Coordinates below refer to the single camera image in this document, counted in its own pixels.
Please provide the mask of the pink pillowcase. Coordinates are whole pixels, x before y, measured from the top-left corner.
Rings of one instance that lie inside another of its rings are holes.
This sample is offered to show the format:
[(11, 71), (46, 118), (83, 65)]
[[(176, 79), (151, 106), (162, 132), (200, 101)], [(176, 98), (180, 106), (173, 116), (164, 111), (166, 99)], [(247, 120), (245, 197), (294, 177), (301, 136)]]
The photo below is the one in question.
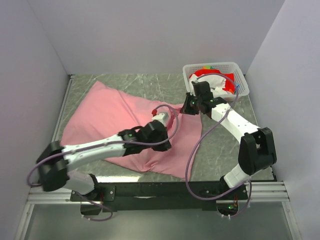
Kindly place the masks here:
[[(64, 128), (61, 144), (75, 145), (113, 136), (125, 129), (145, 126), (152, 120), (152, 111), (160, 101), (132, 96), (97, 81), (81, 101)], [(108, 161), (136, 172), (154, 172), (181, 179), (190, 178), (194, 159), (192, 149), (201, 137), (199, 115), (174, 114), (166, 107), (158, 109), (170, 116), (168, 135), (171, 149), (164, 152), (143, 150), (139, 154), (112, 157)]]

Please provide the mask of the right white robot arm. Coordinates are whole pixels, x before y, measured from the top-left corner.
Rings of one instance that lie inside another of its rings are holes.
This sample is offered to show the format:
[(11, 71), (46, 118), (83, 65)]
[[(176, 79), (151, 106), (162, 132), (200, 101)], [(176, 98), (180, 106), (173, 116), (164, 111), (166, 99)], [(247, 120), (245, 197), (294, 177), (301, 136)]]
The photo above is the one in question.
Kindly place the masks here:
[(238, 114), (222, 97), (214, 97), (206, 81), (192, 81), (193, 90), (186, 94), (180, 113), (202, 113), (221, 124), (239, 142), (237, 165), (221, 178), (219, 193), (230, 200), (237, 194), (237, 185), (277, 162), (272, 131), (260, 128)]

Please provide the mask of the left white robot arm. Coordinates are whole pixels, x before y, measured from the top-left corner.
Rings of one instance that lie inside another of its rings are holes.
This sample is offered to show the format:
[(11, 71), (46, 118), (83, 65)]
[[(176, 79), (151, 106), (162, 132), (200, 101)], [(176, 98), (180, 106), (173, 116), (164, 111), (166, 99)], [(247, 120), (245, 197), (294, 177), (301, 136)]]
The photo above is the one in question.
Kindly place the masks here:
[(78, 145), (61, 146), (59, 141), (52, 142), (36, 161), (40, 186), (45, 192), (69, 189), (94, 201), (100, 195), (96, 177), (77, 172), (77, 168), (102, 159), (136, 155), (148, 148), (158, 152), (171, 148), (164, 120), (154, 119), (143, 127), (125, 129), (105, 139)]

